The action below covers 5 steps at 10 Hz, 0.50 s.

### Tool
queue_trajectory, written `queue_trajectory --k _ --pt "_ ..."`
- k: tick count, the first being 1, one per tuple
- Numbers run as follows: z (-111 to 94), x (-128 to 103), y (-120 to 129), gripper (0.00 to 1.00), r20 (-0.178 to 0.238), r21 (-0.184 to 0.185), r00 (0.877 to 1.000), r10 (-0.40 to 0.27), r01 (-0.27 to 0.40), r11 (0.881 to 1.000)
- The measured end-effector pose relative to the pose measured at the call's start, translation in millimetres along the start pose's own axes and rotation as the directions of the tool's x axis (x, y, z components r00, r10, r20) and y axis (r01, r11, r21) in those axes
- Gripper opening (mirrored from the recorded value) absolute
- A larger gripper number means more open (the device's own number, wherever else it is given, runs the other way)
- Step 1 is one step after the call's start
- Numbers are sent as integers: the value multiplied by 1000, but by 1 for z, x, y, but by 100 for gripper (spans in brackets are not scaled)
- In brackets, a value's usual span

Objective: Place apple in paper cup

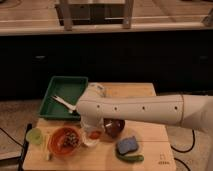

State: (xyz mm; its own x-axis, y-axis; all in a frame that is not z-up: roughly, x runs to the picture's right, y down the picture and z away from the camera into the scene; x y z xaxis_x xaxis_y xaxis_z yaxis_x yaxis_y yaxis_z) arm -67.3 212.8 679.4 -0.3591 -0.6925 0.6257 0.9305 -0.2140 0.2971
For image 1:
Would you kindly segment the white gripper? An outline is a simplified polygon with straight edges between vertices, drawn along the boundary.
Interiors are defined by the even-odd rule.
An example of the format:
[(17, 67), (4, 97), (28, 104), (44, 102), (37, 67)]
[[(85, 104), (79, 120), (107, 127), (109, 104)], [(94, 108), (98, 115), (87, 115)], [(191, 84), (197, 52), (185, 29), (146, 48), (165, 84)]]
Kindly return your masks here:
[(81, 117), (81, 127), (83, 130), (101, 130), (103, 132), (103, 119)]

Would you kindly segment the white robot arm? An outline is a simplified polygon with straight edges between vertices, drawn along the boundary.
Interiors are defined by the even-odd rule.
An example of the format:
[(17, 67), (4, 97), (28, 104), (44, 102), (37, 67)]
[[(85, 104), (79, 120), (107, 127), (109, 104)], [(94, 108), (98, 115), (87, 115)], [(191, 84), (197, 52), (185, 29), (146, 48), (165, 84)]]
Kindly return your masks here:
[(78, 99), (76, 110), (87, 126), (96, 126), (102, 118), (110, 118), (204, 132), (212, 139), (205, 171), (213, 171), (213, 96), (178, 94), (113, 98), (106, 96), (103, 85), (90, 83)]

